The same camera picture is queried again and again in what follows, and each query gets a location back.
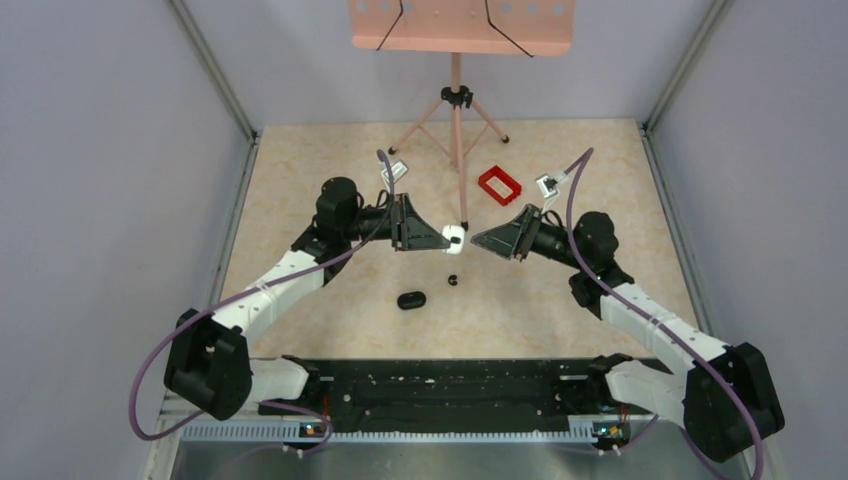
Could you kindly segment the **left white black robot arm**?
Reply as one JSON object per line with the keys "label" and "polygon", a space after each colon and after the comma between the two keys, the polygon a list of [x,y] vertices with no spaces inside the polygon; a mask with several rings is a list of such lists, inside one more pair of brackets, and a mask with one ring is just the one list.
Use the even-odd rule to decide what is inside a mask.
{"label": "left white black robot arm", "polygon": [[309,379],[306,366],[280,358],[262,373],[250,359],[250,346],[285,311],[332,281],[362,241],[388,240],[396,251],[458,254],[465,233],[457,225],[436,230],[405,193],[387,194],[382,204],[370,206],[353,180],[326,181],[312,223],[273,268],[213,310],[189,310],[178,320],[165,387],[217,420],[254,400],[283,400],[302,414],[314,410],[321,388]]}

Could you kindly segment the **white earbud charging case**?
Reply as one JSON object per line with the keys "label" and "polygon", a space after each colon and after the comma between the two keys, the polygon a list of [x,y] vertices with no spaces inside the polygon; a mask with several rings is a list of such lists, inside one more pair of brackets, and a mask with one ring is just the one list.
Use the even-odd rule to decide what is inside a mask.
{"label": "white earbud charging case", "polygon": [[444,253],[458,255],[462,252],[466,230],[461,225],[446,225],[441,234],[448,241],[448,246],[443,250]]}

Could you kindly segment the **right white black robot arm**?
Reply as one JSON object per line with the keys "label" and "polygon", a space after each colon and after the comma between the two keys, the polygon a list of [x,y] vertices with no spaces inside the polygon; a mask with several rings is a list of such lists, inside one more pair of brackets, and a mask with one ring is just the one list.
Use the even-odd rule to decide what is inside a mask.
{"label": "right white black robot arm", "polygon": [[508,223],[484,230],[473,245],[506,259],[537,254],[576,269],[569,286],[577,304],[627,333],[664,366],[624,354],[600,356],[586,385],[589,404],[612,412],[634,405],[676,424],[706,458],[725,462],[785,426],[763,353],[730,345],[688,324],[653,300],[616,262],[610,216],[584,213],[567,228],[528,204]]}

